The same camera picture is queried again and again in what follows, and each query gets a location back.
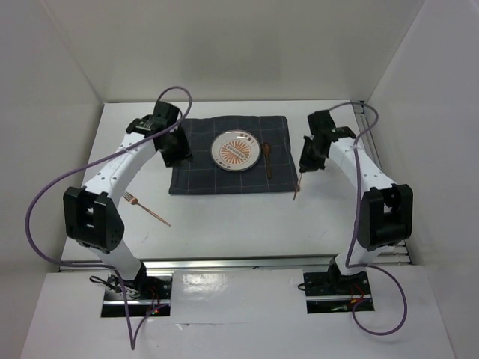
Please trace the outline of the orange patterned plate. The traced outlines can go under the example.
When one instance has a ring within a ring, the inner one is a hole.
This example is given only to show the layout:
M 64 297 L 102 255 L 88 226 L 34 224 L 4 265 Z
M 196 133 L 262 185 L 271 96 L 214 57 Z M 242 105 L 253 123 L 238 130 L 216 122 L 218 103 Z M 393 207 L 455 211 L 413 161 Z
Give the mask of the orange patterned plate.
M 254 167 L 262 154 L 260 142 L 250 132 L 226 131 L 212 142 L 210 155 L 216 166 L 230 172 L 247 171 Z

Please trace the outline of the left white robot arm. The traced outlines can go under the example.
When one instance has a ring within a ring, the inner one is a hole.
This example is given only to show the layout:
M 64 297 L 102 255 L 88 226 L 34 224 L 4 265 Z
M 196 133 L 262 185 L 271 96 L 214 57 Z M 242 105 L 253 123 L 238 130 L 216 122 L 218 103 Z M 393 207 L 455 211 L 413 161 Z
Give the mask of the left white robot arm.
M 115 280 L 122 280 L 120 287 L 130 298 L 147 295 L 161 283 L 147 276 L 144 263 L 123 240 L 125 226 L 118 204 L 136 174 L 157 153 L 167 168 L 192 159 L 179 115 L 178 107 L 157 101 L 152 114 L 128 125 L 115 157 L 81 188 L 70 187 L 63 196 L 67 236 L 114 267 Z

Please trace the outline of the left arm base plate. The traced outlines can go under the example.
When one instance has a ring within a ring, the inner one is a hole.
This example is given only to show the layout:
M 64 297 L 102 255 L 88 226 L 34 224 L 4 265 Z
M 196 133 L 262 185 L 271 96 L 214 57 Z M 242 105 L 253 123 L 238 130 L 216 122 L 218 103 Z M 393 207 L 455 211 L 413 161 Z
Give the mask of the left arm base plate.
M 104 287 L 102 318 L 120 318 L 126 316 L 124 299 L 127 299 L 129 315 L 142 317 L 150 313 L 152 317 L 171 315 L 172 276 L 149 277 L 140 289 L 133 282 L 124 281 L 126 295 L 123 295 L 120 281 L 112 274 L 105 280 L 98 276 L 90 276 L 89 281 Z

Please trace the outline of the dark grey checked cloth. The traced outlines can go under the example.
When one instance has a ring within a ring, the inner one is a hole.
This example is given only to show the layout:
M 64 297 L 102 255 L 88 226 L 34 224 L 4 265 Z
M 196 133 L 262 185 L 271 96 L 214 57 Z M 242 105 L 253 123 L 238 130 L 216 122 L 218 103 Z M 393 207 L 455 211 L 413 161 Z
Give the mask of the dark grey checked cloth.
M 291 155 L 290 133 L 285 116 L 220 116 L 183 121 L 193 160 L 174 168 L 171 195 L 257 194 L 295 191 L 298 180 Z M 213 140 L 229 130 L 245 130 L 260 143 L 271 146 L 267 177 L 265 159 L 252 168 L 232 172 L 217 166 L 210 153 Z

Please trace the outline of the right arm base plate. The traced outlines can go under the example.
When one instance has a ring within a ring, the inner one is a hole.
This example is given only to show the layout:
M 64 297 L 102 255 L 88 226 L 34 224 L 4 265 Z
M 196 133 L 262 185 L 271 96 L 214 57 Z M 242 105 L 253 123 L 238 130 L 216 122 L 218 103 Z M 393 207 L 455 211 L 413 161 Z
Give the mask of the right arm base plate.
M 297 286 L 305 293 L 308 314 L 375 311 L 367 273 L 342 276 L 339 271 L 306 272 Z

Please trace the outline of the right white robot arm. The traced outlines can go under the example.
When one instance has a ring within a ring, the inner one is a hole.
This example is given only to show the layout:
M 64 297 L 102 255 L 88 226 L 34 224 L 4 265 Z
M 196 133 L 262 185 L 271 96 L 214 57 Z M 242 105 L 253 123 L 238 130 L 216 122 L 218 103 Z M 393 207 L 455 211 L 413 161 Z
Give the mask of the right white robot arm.
M 344 294 L 379 254 L 411 236 L 413 191 L 384 174 L 362 149 L 359 137 L 349 127 L 335 125 L 330 111 L 308 115 L 308 125 L 311 135 L 304 137 L 299 172 L 323 170 L 330 161 L 356 189 L 353 237 L 329 263 L 325 280 L 331 291 Z

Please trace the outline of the copper spoon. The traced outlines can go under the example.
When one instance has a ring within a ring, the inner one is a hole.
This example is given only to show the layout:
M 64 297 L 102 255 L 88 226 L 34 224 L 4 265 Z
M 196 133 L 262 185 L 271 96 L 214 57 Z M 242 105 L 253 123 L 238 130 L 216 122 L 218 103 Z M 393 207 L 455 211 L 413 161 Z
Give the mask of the copper spoon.
M 270 164 L 270 154 L 271 154 L 272 148 L 270 144 L 267 142 L 263 142 L 262 151 L 263 151 L 263 156 L 265 158 L 266 175 L 267 175 L 267 178 L 270 180 L 272 179 L 272 169 Z

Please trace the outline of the copper knife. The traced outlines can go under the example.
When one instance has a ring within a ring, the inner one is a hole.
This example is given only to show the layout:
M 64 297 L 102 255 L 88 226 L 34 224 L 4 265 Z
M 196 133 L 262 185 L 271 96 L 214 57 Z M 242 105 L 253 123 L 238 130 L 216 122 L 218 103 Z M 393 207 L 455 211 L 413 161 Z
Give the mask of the copper knife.
M 294 195 L 293 195 L 293 201 L 296 200 L 297 195 L 298 195 L 298 193 L 300 192 L 300 185 L 301 185 L 301 181 L 302 181 L 302 175 L 303 175 L 303 173 L 299 172 L 298 181 L 297 181 L 297 183 L 296 183 L 296 187 L 295 187 L 295 191 L 294 191 Z

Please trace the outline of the copper fork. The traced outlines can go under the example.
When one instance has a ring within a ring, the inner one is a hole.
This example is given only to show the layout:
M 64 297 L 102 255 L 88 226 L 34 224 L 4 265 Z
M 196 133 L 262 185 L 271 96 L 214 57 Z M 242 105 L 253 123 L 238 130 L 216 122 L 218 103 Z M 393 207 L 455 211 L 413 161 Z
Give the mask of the copper fork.
M 129 192 L 125 191 L 123 193 L 123 198 L 132 206 L 138 206 L 139 208 L 143 209 L 146 213 L 148 213 L 149 215 L 153 216 L 155 219 L 157 219 L 158 221 L 161 221 L 163 224 L 165 224 L 166 226 L 168 227 L 171 227 L 171 224 L 169 222 L 167 222 L 165 219 L 163 219 L 162 217 L 160 217 L 159 215 L 157 215 L 154 211 L 152 211 L 151 209 L 147 208 L 145 205 L 143 205 L 142 203 L 140 203 L 140 201 L 138 200 L 137 197 L 133 196 L 132 194 L 130 194 Z

